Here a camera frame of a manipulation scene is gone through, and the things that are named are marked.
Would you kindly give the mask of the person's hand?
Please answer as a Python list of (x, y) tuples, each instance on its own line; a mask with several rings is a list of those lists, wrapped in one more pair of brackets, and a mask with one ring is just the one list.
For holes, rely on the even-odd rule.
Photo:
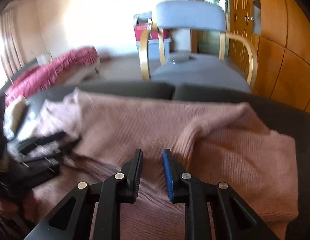
[(0, 199), (0, 214), (9, 217), (19, 211), (19, 207), (10, 201)]

